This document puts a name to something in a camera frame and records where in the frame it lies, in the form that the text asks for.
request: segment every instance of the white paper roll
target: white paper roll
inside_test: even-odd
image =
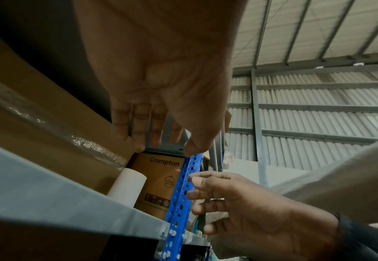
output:
[[[140,172],[124,168],[107,196],[118,203],[134,207],[146,179]]]

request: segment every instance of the gray metal shelf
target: gray metal shelf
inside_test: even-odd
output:
[[[0,148],[0,219],[163,240],[169,224]],[[186,231],[185,244],[206,246]]]

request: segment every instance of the blue metal rack upright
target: blue metal rack upright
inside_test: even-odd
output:
[[[177,180],[176,188],[170,201],[166,221],[170,223],[160,261],[177,261],[180,259],[180,250],[184,238],[187,220],[189,218],[191,200],[186,198],[186,193],[194,187],[188,180],[191,173],[199,172],[202,164],[203,154],[196,154],[186,158]]]

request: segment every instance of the wrist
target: wrist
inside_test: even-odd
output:
[[[336,248],[338,224],[333,214],[297,203],[291,226],[295,254],[307,260],[329,260]]]

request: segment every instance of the steel beam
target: steel beam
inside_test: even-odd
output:
[[[232,91],[249,91],[250,85],[236,85],[230,88]]]
[[[371,36],[368,38],[368,40],[365,42],[365,44],[362,45],[362,47],[359,49],[357,55],[363,55],[377,36],[378,36],[378,26],[374,30],[374,32],[371,34]]]
[[[260,109],[291,111],[337,111],[378,113],[378,106],[260,103]]]
[[[258,90],[302,90],[302,89],[378,89],[378,82],[372,83],[310,83],[310,84],[262,84]]]
[[[257,63],[258,63],[259,53],[261,52],[261,47],[262,47],[262,42],[263,42],[263,35],[265,34],[267,18],[269,17],[269,10],[270,10],[271,5],[272,5],[272,0],[267,0],[265,15],[264,15],[264,18],[263,18],[261,31],[260,31],[260,34],[259,34],[258,45],[256,46],[255,59],[253,59],[253,66],[256,66]]]
[[[318,134],[318,133],[307,133],[307,132],[291,132],[291,131],[281,131],[273,129],[262,129],[262,134],[265,136],[282,137],[282,138],[297,138],[312,141],[330,141],[339,142],[347,144],[360,144],[360,145],[370,145],[376,141],[378,138],[367,138],[367,137],[355,137],[355,136],[341,136],[341,135],[330,135],[330,134]]]
[[[307,2],[306,2],[305,9],[302,12],[302,16],[301,16],[301,19],[299,21],[298,27],[296,28],[295,34],[293,35],[293,38],[292,38],[292,42],[291,42],[289,49],[288,49],[288,52],[286,54],[285,64],[287,64],[288,61],[289,61],[289,57],[291,56],[293,46],[295,45],[296,38],[298,38],[299,31],[301,30],[301,27],[304,23],[304,20],[305,20],[306,14],[308,13],[309,6],[310,6],[311,2],[312,2],[312,0],[307,0]]]
[[[255,131],[252,128],[229,127],[229,132],[241,133],[241,134],[254,134]]]
[[[249,109],[252,107],[251,103],[228,103],[228,108],[241,108],[241,109]]]
[[[253,120],[255,126],[256,154],[258,160],[259,184],[268,187],[266,174],[265,150],[262,137],[261,119],[259,116],[258,91],[256,90],[255,70],[250,71],[250,80],[252,83],[252,103],[253,103]]]
[[[323,67],[342,67],[352,66],[354,64],[355,57],[352,56],[339,56],[330,57],[325,59],[311,59],[303,61],[292,61],[287,65],[284,62],[273,64],[262,64],[256,66],[236,67],[233,69],[233,76],[245,76],[249,75],[251,69],[255,69],[260,75],[270,75],[272,73],[282,73],[284,71],[306,70],[314,69],[319,66]],[[357,62],[363,62],[365,64],[377,64],[378,53],[365,54],[357,58]]]
[[[287,70],[287,71],[272,71],[267,73],[257,73],[256,76],[269,75],[285,75],[285,74],[330,74],[343,72],[365,72],[378,71],[378,64],[364,65],[364,66],[340,66],[340,67],[326,67],[326,68],[311,68],[302,70]]]
[[[332,32],[331,36],[328,39],[328,42],[326,43],[325,47],[323,48],[321,55],[319,56],[319,59],[323,59],[325,57],[326,52],[328,51],[329,47],[331,46],[331,43],[335,39],[336,34],[338,33],[339,29],[341,28],[342,24],[345,21],[345,18],[347,17],[349,11],[351,10],[353,3],[355,0],[351,0],[349,4],[347,5],[344,13],[342,14],[341,18],[339,19],[337,25],[335,26],[334,31]]]

